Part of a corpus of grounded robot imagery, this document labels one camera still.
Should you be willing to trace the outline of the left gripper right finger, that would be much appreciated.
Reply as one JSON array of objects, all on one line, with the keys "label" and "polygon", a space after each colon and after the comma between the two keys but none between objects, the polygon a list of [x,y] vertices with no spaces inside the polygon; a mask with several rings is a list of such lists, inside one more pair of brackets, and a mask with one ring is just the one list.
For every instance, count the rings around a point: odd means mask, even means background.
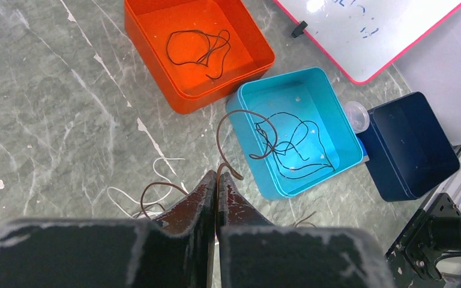
[{"label": "left gripper right finger", "polygon": [[350,227],[277,226],[219,176],[217,237],[223,287],[394,287],[376,239]]}]

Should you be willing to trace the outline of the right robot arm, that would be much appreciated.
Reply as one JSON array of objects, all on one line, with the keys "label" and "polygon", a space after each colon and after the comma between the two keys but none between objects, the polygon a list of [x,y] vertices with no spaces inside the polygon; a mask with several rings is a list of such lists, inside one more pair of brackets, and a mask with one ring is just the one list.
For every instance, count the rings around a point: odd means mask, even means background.
[{"label": "right robot arm", "polygon": [[437,265],[461,259],[461,210],[447,193],[420,208],[385,254],[396,287],[444,287]]}]

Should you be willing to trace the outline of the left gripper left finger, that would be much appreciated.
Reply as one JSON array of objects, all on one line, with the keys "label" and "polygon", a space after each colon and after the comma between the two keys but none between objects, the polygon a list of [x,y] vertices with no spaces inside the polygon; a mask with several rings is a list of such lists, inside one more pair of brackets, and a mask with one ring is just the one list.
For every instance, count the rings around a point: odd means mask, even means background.
[{"label": "left gripper left finger", "polygon": [[152,220],[9,222],[0,230],[0,287],[209,287],[216,178],[207,172]]}]

